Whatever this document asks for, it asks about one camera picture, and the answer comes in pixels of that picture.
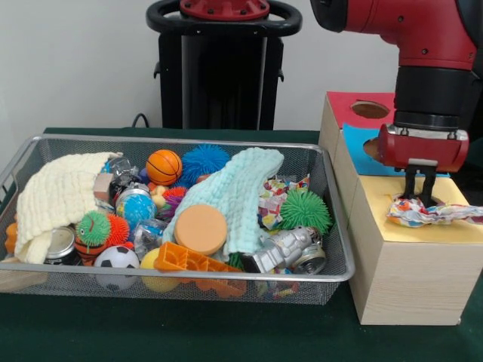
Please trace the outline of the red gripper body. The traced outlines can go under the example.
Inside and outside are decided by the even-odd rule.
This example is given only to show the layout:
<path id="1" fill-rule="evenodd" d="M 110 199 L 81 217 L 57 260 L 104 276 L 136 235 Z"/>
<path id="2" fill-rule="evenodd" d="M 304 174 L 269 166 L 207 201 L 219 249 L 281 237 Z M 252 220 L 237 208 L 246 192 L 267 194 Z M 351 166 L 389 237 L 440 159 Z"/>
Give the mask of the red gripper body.
<path id="1" fill-rule="evenodd" d="M 469 136 L 464 130 L 445 132 L 384 124 L 378 134 L 381 163 L 398 169 L 419 165 L 453 173 L 462 167 L 468 151 Z"/>

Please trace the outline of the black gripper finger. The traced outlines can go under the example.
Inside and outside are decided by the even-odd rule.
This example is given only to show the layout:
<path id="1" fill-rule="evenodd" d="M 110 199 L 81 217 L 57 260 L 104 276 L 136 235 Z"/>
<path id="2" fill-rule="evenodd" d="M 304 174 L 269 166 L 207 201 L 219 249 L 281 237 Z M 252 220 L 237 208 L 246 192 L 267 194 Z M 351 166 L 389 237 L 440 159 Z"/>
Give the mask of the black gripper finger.
<path id="1" fill-rule="evenodd" d="M 418 168 L 416 165 L 409 164 L 405 169 L 405 188 L 402 194 L 403 199 L 415 198 L 415 177 L 417 175 Z"/>
<path id="2" fill-rule="evenodd" d="M 421 192 L 422 202 L 432 202 L 432 189 L 436 179 L 435 167 L 422 167 L 421 173 L 424 175 L 423 188 Z"/>

